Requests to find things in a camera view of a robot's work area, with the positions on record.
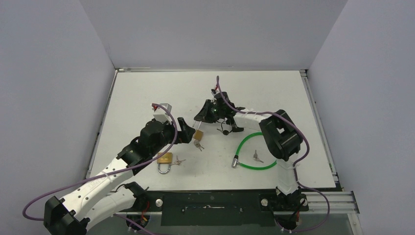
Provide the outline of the padlock keys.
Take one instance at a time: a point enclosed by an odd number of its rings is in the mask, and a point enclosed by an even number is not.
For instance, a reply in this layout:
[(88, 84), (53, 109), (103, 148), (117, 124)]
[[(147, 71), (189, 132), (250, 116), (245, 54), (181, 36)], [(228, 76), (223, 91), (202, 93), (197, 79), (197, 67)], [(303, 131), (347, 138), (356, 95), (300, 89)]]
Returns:
[(203, 151), (204, 147), (200, 144), (199, 140), (195, 140), (194, 142), (194, 146), (199, 149), (200, 151)]

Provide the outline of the long shackle brass padlock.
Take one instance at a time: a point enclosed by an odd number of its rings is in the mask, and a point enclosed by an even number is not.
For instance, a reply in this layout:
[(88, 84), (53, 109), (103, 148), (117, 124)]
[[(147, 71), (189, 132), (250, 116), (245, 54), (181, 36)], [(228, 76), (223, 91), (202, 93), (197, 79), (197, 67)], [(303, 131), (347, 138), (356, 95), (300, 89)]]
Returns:
[(198, 142), (200, 142), (202, 140), (203, 136), (204, 136), (203, 131), (200, 130), (201, 123), (202, 123), (201, 121), (196, 121), (195, 120), (194, 123), (193, 123), (193, 126), (192, 126), (195, 129), (193, 139), (195, 141), (198, 141)]

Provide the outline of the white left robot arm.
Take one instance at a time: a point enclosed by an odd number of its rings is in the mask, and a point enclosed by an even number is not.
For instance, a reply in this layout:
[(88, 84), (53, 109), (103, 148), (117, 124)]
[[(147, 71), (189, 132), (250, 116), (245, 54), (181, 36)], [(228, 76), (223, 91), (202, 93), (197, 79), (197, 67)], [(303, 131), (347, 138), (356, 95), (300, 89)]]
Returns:
[(169, 144), (190, 143), (194, 128), (177, 119), (177, 132), (169, 121), (152, 119), (121, 152), (102, 170), (103, 177), (93, 179), (58, 199), (45, 204), (43, 224), (52, 235), (84, 235), (102, 220), (126, 209), (140, 211), (145, 207), (144, 189), (130, 182), (116, 193), (116, 186), (144, 169), (143, 162), (153, 159)]

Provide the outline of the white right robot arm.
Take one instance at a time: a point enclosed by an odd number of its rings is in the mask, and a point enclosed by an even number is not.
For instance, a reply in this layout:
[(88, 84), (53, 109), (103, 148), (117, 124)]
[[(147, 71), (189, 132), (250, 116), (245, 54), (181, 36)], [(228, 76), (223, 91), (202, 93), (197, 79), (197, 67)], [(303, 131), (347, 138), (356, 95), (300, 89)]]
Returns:
[(224, 120), (232, 132), (249, 128), (262, 134), (266, 146), (277, 160), (277, 205), (289, 210), (296, 204), (293, 194), (299, 189), (293, 163), (297, 160), (303, 138), (293, 127), (284, 110), (271, 114), (260, 114), (245, 107), (237, 107), (229, 100), (227, 92), (211, 91), (213, 98), (207, 99), (194, 116), (195, 122), (216, 123)]

